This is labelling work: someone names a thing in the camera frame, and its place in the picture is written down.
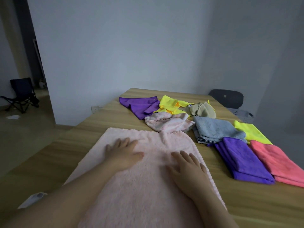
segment gray plastic basket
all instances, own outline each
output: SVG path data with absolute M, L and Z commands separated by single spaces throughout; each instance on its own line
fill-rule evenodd
M 253 123 L 254 117 L 246 110 L 227 108 L 231 113 L 236 115 L 244 123 Z

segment folded purple towel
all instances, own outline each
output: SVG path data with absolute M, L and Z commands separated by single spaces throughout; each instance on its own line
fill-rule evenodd
M 119 102 L 124 107 L 131 108 L 131 111 L 139 120 L 150 116 L 159 109 L 159 100 L 156 96 L 150 98 L 119 98 Z
M 224 137 L 215 144 L 231 175 L 236 180 L 274 184 L 273 176 L 242 140 Z

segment coral pink towel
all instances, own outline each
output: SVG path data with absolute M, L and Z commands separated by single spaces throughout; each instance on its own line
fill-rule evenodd
M 304 187 L 304 170 L 291 161 L 277 146 L 251 140 L 250 146 L 276 181 Z
M 145 122 L 157 132 L 171 133 L 191 129 L 194 122 L 188 120 L 188 117 L 186 113 L 172 115 L 167 112 L 158 112 L 145 117 Z
M 157 133 L 109 128 L 66 183 L 100 163 L 106 144 L 113 145 L 118 138 L 126 137 L 139 140 L 135 152 L 144 151 L 145 157 L 105 185 L 78 227 L 203 227 L 194 203 L 177 188 L 165 169 L 166 164 L 175 163 L 170 152 L 180 150 L 192 152 L 205 165 L 194 142 L 181 131 Z M 207 172 L 222 201 L 208 168 Z

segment floor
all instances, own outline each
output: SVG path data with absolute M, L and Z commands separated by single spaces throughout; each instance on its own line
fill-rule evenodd
M 56 128 L 47 89 L 35 90 L 40 107 L 29 106 L 25 114 L 12 109 L 0 111 L 0 177 L 66 132 Z M 19 115 L 19 119 L 6 119 Z

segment table surface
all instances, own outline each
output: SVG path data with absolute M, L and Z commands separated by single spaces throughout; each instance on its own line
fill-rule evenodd
M 125 98 L 144 98 L 168 95 L 187 102 L 208 99 L 218 119 L 231 123 L 238 118 L 207 95 L 194 95 L 131 88 L 121 95 Z M 61 187 L 109 127 L 152 131 L 143 120 L 119 103 L 105 105 L 59 139 L 43 148 L 0 179 L 0 225 L 17 213 L 16 208 L 30 195 L 50 193 Z M 304 189 L 276 182 L 274 185 L 237 181 L 231 178 L 224 162 L 214 148 L 196 143 L 215 184 L 240 227 L 299 227 L 304 226 Z

